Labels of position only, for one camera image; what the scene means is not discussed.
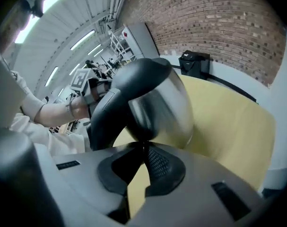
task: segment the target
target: white ceiling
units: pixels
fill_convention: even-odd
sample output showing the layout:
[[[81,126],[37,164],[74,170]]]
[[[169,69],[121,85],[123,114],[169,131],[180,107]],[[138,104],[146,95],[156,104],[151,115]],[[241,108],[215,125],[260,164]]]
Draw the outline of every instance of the white ceiling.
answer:
[[[105,48],[109,44],[107,30],[102,34],[98,21],[115,18],[117,14],[110,15],[110,11],[120,10],[123,1],[113,0],[111,3],[111,0],[60,0],[38,20],[23,44],[13,44],[7,49],[4,58],[11,69],[18,71],[30,90],[41,99],[55,88],[69,84],[72,77],[69,73],[78,63],[84,65],[88,52],[96,45],[102,44]],[[70,50],[93,29],[97,33],[75,50]],[[50,85],[45,87],[55,66],[59,69]]]

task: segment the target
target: kettle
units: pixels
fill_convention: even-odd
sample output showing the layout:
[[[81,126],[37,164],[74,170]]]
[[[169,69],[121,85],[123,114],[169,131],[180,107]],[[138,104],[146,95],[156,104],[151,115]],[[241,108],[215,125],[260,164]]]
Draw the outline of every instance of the kettle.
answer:
[[[183,83],[168,60],[138,59],[115,74],[88,127],[92,150],[112,147],[126,127],[141,142],[184,148],[193,135],[193,116]]]

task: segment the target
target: kettle handle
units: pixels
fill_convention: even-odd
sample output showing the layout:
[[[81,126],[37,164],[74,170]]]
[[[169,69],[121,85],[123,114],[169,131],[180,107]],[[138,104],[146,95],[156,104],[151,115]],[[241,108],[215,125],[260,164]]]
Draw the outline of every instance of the kettle handle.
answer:
[[[128,123],[129,104],[121,91],[111,88],[98,103],[87,128],[90,148],[99,150],[112,147]]]

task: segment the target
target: table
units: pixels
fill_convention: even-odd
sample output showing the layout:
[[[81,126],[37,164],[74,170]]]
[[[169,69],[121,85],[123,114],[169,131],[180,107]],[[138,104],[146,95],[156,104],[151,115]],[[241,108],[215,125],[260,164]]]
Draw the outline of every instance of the table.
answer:
[[[180,78],[194,118],[194,135],[184,150],[218,161],[257,190],[270,165],[275,139],[273,116],[228,88],[184,75]],[[132,141],[124,129],[114,146]],[[142,206],[147,186],[148,172],[142,165],[128,187],[131,216]]]

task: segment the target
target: brick wall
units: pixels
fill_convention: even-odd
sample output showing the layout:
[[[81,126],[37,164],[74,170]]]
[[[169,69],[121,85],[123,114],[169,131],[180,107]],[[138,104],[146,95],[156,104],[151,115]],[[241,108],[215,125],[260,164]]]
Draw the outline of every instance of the brick wall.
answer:
[[[266,86],[282,62],[286,30],[266,0],[126,0],[118,24],[139,21],[160,55],[209,53]]]

